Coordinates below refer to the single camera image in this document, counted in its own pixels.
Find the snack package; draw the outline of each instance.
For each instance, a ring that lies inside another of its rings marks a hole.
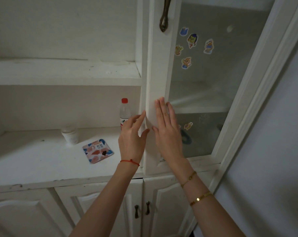
[[[111,155],[114,152],[103,139],[99,139],[82,147],[86,157],[91,164],[95,164]]]

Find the cupboard door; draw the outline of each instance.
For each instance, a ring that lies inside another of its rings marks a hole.
[[[198,176],[209,186],[214,172]],[[144,178],[143,237],[187,237],[195,225],[193,211],[175,176]]]
[[[0,193],[0,236],[68,236],[72,226],[52,189]]]
[[[119,209],[110,237],[140,237],[142,179],[131,180],[123,203]],[[56,187],[56,191],[77,224],[88,210],[107,182]],[[138,205],[139,218],[135,219],[135,206]]]
[[[157,125],[154,100],[164,96],[181,126],[183,154],[197,171],[210,170],[229,149],[298,0],[171,0],[165,32],[164,0],[150,1],[146,124]],[[170,171],[154,133],[144,157],[145,175]]]

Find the gold bracelet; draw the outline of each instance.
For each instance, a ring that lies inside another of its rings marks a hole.
[[[197,202],[199,202],[201,199],[204,199],[206,196],[211,195],[212,193],[209,191],[207,193],[205,193],[204,195],[202,195],[201,197],[197,198],[196,200],[194,200],[192,203],[190,203],[190,206],[196,204]]]
[[[184,184],[181,185],[181,187],[183,188],[183,186],[188,183],[192,178],[193,178],[193,175],[196,174],[196,171],[193,172],[193,174],[191,174],[191,176],[189,177],[189,180],[187,180]]]

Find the hand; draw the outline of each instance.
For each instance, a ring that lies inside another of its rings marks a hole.
[[[122,160],[130,160],[140,163],[142,155],[145,151],[146,139],[149,129],[143,131],[141,137],[138,135],[146,112],[143,111],[141,115],[135,115],[124,122],[120,136],[118,138],[118,145],[120,156]]]
[[[163,158],[171,165],[176,159],[184,158],[180,128],[177,124],[172,105],[169,102],[166,105],[164,103],[164,97],[155,100],[155,107],[158,128],[153,126],[152,129],[156,135],[156,144]]]

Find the metal door handle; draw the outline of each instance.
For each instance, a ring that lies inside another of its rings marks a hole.
[[[150,209],[149,209],[150,201],[147,201],[146,205],[147,205],[147,211],[146,211],[145,215],[149,215],[150,214]]]
[[[135,219],[138,219],[139,218],[139,215],[138,215],[138,208],[139,208],[139,205],[135,205]]]
[[[160,30],[162,32],[165,32],[166,29],[168,28],[168,12],[169,12],[169,7],[170,7],[170,2],[171,0],[164,0],[164,7],[163,7],[163,13],[162,17],[160,19]]]

